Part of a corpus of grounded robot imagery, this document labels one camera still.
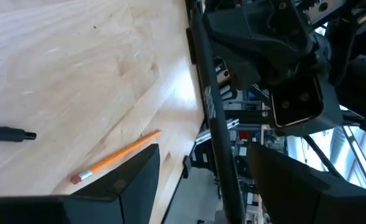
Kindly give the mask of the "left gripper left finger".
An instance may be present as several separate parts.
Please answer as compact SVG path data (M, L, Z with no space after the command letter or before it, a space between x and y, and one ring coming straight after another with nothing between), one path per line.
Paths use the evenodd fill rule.
M149 224L159 170L151 144L71 195L0 197L0 224Z

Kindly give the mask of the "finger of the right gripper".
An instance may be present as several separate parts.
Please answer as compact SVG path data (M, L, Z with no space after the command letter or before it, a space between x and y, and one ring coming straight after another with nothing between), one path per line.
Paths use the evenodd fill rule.
M343 122L335 88L320 76L296 77L270 90L273 125L289 136L304 137Z
M314 47L311 26L293 0L205 0L204 24L214 54L237 77L265 86L295 77Z

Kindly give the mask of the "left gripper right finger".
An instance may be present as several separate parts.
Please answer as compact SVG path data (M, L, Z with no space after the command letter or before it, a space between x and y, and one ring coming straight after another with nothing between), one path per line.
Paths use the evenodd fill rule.
M273 224L366 224L366 189L259 144L247 162Z

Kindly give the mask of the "yellow pencil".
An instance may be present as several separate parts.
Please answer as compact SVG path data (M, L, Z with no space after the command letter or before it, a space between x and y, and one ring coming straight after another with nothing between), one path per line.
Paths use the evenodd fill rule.
M87 179L88 177L92 176L93 174L99 172L101 169L107 167L108 165L112 164L113 162L116 162L120 158L126 156L128 153L131 153L132 151L139 148L141 145L149 142L153 138L157 137L161 133L161 130L155 130L146 136L136 140L135 142L131 143L130 145L123 147L122 149L118 150L114 154L111 154L110 156L107 156L105 159L97 162L96 164L92 165L88 169L84 170L83 172L80 172L79 174L76 174L71 177L70 182L74 185L82 182L83 180Z

